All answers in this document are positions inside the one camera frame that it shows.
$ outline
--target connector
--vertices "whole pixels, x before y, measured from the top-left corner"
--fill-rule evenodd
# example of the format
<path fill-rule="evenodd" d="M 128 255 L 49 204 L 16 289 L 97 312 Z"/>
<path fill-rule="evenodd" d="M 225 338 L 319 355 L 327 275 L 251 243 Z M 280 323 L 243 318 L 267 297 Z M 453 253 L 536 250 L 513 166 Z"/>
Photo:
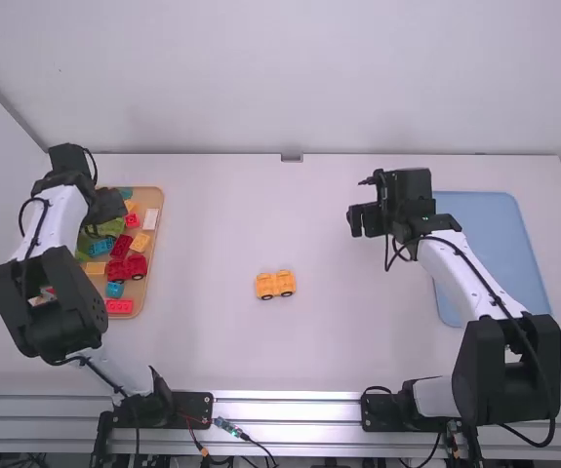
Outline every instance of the connector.
<path fill-rule="evenodd" d="M 244 441 L 250 442 L 250 436 L 248 436 L 247 434 L 244 434 L 243 431 L 241 429 L 239 429 L 238 426 L 236 426 L 235 424 L 232 424 L 229 421 L 226 421 L 222 417 L 216 417 L 213 420 L 213 424 L 218 426 L 220 429 L 223 429 L 225 432 L 229 433 L 231 436 L 236 437 L 237 439 L 242 439 Z"/>

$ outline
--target cyan lego brick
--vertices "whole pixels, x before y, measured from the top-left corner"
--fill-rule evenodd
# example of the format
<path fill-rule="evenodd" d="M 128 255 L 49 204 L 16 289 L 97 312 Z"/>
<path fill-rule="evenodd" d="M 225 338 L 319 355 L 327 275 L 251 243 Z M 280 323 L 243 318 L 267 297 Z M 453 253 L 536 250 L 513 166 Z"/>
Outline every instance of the cyan lego brick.
<path fill-rule="evenodd" d="M 124 293 L 124 285 L 109 282 L 106 284 L 106 296 L 119 299 Z"/>

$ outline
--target blue lego brick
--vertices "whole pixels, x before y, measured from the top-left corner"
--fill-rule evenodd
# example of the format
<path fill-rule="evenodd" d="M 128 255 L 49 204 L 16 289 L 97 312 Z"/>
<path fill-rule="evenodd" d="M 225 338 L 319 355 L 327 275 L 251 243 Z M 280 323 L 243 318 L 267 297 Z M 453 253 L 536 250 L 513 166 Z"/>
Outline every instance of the blue lego brick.
<path fill-rule="evenodd" d="M 120 297 L 122 297 L 122 293 L 124 293 L 124 285 L 120 285 L 119 283 L 112 283 L 112 282 L 106 284 L 107 297 L 119 299 Z"/>
<path fill-rule="evenodd" d="M 108 254 L 113 249 L 115 245 L 115 241 L 112 237 L 107 237 L 106 239 L 102 239 L 101 241 L 94 242 L 91 246 L 89 246 L 87 254 L 89 256 L 99 256 L 102 254 Z"/>
<path fill-rule="evenodd" d="M 120 187 L 118 188 L 120 194 L 122 194 L 122 198 L 124 200 L 130 200 L 133 196 L 133 189 L 131 187 Z"/>

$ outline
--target lego brick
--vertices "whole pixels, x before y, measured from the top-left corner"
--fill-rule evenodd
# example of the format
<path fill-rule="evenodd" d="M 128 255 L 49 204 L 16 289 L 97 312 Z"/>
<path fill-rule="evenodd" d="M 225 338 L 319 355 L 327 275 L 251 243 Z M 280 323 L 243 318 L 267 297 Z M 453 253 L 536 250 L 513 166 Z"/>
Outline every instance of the lego brick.
<path fill-rule="evenodd" d="M 124 200 L 129 200 L 133 196 L 133 189 L 131 187 L 119 187 L 118 190 Z"/>
<path fill-rule="evenodd" d="M 98 235 L 102 237 L 106 237 L 106 236 L 117 237 L 121 233 L 123 233 L 125 229 L 126 229 L 126 221 L 124 221 L 123 217 L 116 217 L 111 221 L 104 222 L 103 224 L 99 224 L 98 226 L 96 226 Z"/>
<path fill-rule="evenodd" d="M 127 214 L 124 219 L 126 220 L 126 227 L 140 227 L 141 225 L 137 213 Z"/>
<path fill-rule="evenodd" d="M 142 254 L 149 243 L 150 236 L 140 232 L 137 236 L 135 236 L 135 240 L 133 241 L 133 244 L 131 244 L 131 249 Z"/>
<path fill-rule="evenodd" d="M 135 203 L 133 200 L 124 200 L 124 205 L 126 206 L 126 210 L 128 210 L 129 214 L 132 213 L 137 207 L 137 203 Z"/>
<path fill-rule="evenodd" d="M 87 255 L 89 253 L 89 248 L 93 243 L 93 239 L 87 237 L 84 232 L 80 232 L 78 234 L 78 238 L 76 239 L 76 250 L 82 254 Z"/>
<path fill-rule="evenodd" d="M 45 299 L 46 302 L 50 300 L 55 300 L 57 298 L 57 293 L 55 292 L 55 288 L 53 288 L 52 286 L 40 288 L 39 293 Z"/>
<path fill-rule="evenodd" d="M 106 264 L 106 280 L 109 282 L 125 282 L 131 275 L 126 263 L 121 258 L 113 258 Z"/>
<path fill-rule="evenodd" d="M 147 260 L 145 256 L 140 253 L 133 253 L 126 258 L 126 267 L 131 278 L 135 281 L 142 279 L 147 275 Z"/>
<path fill-rule="evenodd" d="M 145 211 L 145 217 L 143 218 L 143 230 L 153 231 L 156 228 L 156 221 L 159 218 L 158 208 L 148 208 Z"/>
<path fill-rule="evenodd" d="M 105 268 L 105 261 L 89 261 L 85 265 L 85 273 L 88 275 L 103 275 Z"/>
<path fill-rule="evenodd" d="M 119 299 L 124 293 L 124 285 L 109 282 L 106 284 L 106 296 Z"/>
<path fill-rule="evenodd" d="M 104 302 L 106 312 L 113 315 L 128 315 L 133 313 L 132 299 L 107 299 Z"/>
<path fill-rule="evenodd" d="M 113 258 L 126 257 L 131 244 L 133 244 L 133 238 L 131 236 L 127 236 L 126 234 L 120 235 L 120 237 L 117 238 L 117 241 L 115 241 L 115 245 L 111 251 L 111 256 Z"/>
<path fill-rule="evenodd" d="M 94 242 L 90 247 L 88 254 L 91 257 L 99 256 L 102 254 L 107 254 L 113 249 L 115 242 L 112 238 L 107 237 L 106 239 L 102 239 L 101 241 Z"/>

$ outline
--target toy car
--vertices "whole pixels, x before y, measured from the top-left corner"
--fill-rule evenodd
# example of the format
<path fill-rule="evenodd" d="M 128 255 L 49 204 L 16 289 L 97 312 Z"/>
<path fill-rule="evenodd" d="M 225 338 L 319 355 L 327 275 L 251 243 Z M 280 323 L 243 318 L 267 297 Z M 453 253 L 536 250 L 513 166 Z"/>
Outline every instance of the toy car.
<path fill-rule="evenodd" d="M 126 280 L 140 280 L 147 275 L 147 260 L 139 253 L 128 258 L 113 258 L 106 264 L 106 279 L 112 283 L 124 283 Z"/>
<path fill-rule="evenodd" d="M 288 297 L 296 291 L 296 277 L 289 270 L 278 273 L 261 273 L 257 276 L 257 297 L 270 300 L 275 295 Z"/>

